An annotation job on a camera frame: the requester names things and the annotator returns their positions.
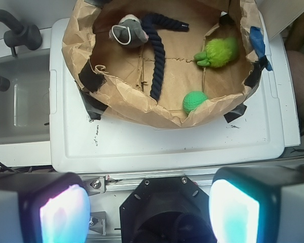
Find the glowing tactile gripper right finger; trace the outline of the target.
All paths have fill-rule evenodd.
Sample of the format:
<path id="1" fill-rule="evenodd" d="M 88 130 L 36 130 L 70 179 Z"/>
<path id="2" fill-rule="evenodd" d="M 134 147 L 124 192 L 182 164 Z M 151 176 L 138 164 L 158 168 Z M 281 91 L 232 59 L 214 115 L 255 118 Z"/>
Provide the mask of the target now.
<path id="1" fill-rule="evenodd" d="M 218 242 L 304 242 L 304 166 L 220 168 L 209 215 Z"/>

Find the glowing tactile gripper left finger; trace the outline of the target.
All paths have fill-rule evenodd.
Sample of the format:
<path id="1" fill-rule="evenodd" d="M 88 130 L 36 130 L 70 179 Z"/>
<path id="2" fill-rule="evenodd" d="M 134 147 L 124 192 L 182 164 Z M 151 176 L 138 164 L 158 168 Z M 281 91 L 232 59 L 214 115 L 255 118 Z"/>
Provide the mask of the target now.
<path id="1" fill-rule="evenodd" d="M 85 242 L 90 211 L 75 173 L 0 173 L 0 242 Z"/>

